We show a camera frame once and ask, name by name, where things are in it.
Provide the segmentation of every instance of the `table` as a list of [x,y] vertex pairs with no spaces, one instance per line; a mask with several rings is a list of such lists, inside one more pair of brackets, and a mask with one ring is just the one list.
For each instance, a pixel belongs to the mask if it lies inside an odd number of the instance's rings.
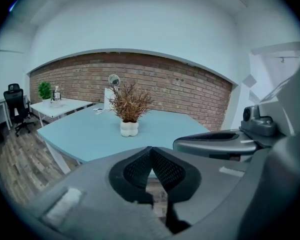
[[151,110],[138,121],[137,136],[123,137],[121,120],[113,111],[98,115],[93,111],[103,107],[103,103],[90,106],[37,130],[65,174],[70,169],[61,154],[85,163],[146,146],[172,149],[177,138],[208,132],[187,114]]
[[[23,95],[24,104],[27,103],[26,98],[27,98],[27,95]],[[12,122],[11,122],[11,119],[10,119],[8,105],[7,105],[6,100],[4,98],[0,99],[0,106],[2,106],[6,126],[8,126],[8,130],[10,131],[10,129],[11,129],[10,127],[12,127]]]
[[33,110],[38,111],[41,126],[44,127],[42,120],[45,118],[45,116],[41,117],[41,114],[50,118],[60,118],[64,117],[64,115],[70,111],[77,112],[77,109],[82,107],[86,108],[90,104],[92,104],[91,101],[63,98],[59,102],[58,107],[54,107],[53,105],[47,107],[42,102],[31,104],[30,107]]

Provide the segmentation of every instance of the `desk leg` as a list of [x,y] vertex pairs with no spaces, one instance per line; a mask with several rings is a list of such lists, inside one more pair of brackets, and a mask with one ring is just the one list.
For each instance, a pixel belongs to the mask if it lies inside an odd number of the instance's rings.
[[39,111],[38,111],[38,114],[39,114],[39,119],[40,119],[41,126],[44,127],[44,123],[42,122],[41,114],[40,114]]
[[8,104],[6,102],[4,102],[4,105],[5,105],[5,111],[6,111],[6,114],[7,114],[7,117],[8,117],[8,121],[10,123],[10,126],[12,127],[12,122],[11,122],[10,115],[9,115],[9,110],[8,110]]
[[52,157],[54,158],[55,162],[60,167],[61,171],[63,171],[64,174],[69,173],[71,170],[69,166],[66,164],[62,155],[57,150],[55,150],[52,146],[50,146],[46,141],[45,144],[48,150],[50,151]]
[[5,104],[5,102],[2,103],[2,106],[3,106],[3,112],[4,112],[4,117],[5,117],[6,126],[8,126],[8,129],[9,129],[9,131],[10,131],[10,123],[9,123],[8,116],[7,116],[7,109],[6,109],[6,104]]

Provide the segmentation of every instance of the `brick wall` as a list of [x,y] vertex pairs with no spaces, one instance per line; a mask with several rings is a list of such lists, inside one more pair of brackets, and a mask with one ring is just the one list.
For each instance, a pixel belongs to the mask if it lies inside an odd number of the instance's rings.
[[202,68],[138,53],[90,53],[61,59],[30,74],[31,103],[40,102],[38,85],[60,87],[64,98],[104,102],[108,76],[136,83],[150,91],[151,109],[184,113],[209,130],[219,130],[228,107],[232,84]]

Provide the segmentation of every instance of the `potted plant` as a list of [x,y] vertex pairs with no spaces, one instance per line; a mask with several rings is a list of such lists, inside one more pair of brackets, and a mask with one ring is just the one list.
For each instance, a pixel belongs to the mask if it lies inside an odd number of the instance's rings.
[[120,133],[124,137],[136,136],[138,134],[138,119],[149,111],[152,103],[150,94],[142,89],[136,89],[135,84],[124,85],[118,89],[111,85],[113,98],[109,98],[112,110],[122,119]]
[[49,107],[51,103],[51,84],[49,82],[42,82],[38,87],[39,96],[42,99],[44,106]]

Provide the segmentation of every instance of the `light blue table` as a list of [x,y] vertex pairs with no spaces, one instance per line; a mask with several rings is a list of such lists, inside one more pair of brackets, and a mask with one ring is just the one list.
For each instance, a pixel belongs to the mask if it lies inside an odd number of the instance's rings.
[[151,110],[138,121],[137,136],[123,137],[120,134],[121,120],[113,111],[98,115],[93,111],[103,107],[103,103],[90,106],[38,130],[65,174],[70,169],[61,153],[84,163],[146,146],[172,149],[177,138],[208,132],[186,114]]

